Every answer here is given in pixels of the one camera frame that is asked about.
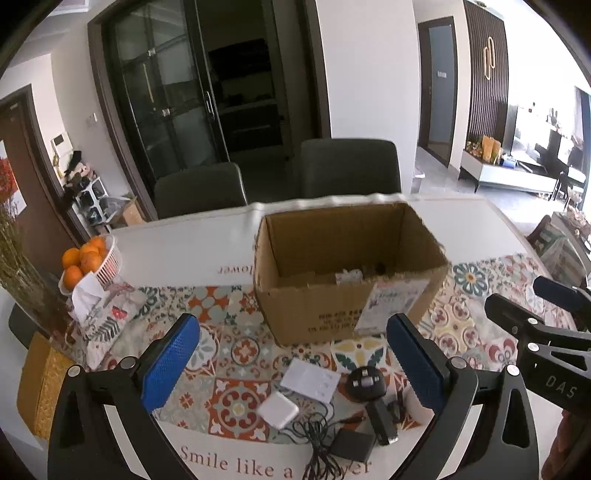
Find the power adapter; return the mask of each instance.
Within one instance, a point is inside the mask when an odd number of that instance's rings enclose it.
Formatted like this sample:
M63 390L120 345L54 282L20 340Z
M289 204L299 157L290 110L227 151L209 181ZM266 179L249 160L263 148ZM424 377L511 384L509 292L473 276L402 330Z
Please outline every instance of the power adapter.
M340 429L329 452L337 457L346 458L354 462L366 463L374 449L375 436L349 429Z
M365 411L380 445L390 445L398 440L398 430L392 414L381 398L369 402L365 406Z

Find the chair backrest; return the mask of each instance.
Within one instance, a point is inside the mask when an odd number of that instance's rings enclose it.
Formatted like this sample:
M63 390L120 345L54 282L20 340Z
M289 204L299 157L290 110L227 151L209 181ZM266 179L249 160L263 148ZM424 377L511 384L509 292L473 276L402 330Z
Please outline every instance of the chair backrest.
M159 218L247 205L240 169L230 162L188 168L158 179L154 200Z
M396 145L370 138L322 138L302 142L298 168L300 195L399 193Z

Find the patterned tablecloth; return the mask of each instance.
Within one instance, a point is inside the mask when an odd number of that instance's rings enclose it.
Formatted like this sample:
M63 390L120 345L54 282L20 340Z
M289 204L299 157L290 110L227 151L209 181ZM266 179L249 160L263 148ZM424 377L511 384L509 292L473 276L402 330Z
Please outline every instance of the patterned tablecloth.
M447 356L461 355L472 367L500 370L515 361L516 340L486 318L484 301L494 292L539 314L547 325L573 327L568 314L536 297L533 280L540 268L523 255L453 265L418 326ZM182 312L201 324L201 341L166 405L154 411L161 421L198 432L254 442L300 443L291 425L277 431L256 409L279 382L293 357L342 374L329 405L284 393L300 407L296 420L319 411L342 419L363 410L348 397L344 382L361 365L381 369L390 392L407 379L382 335L333 341L323 345L275 344L264 323L252 286L180 288L142 287L148 301L105 357L101 368L113 368L127 355L140 356L152 340L162 338ZM407 418L403 428L417 424Z

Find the glass door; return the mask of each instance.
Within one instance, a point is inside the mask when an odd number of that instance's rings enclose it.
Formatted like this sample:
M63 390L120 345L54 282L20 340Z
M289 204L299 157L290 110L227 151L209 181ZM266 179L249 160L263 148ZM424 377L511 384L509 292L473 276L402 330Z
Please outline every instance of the glass door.
M189 167L227 161L203 55L183 0L157 0L109 26L113 79L134 157L148 190Z

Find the cardboard box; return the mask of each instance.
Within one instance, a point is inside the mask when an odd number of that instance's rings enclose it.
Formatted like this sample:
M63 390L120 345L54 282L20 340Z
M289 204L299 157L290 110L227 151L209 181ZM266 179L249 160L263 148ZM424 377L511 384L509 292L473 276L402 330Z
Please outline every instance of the cardboard box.
M365 270L361 282L337 284L336 273L356 268ZM440 245L407 203L334 207L265 216L254 284L279 344L316 343L350 338L371 308L370 294L378 298L387 291L378 287L392 283L424 288L408 312L418 324L448 268Z

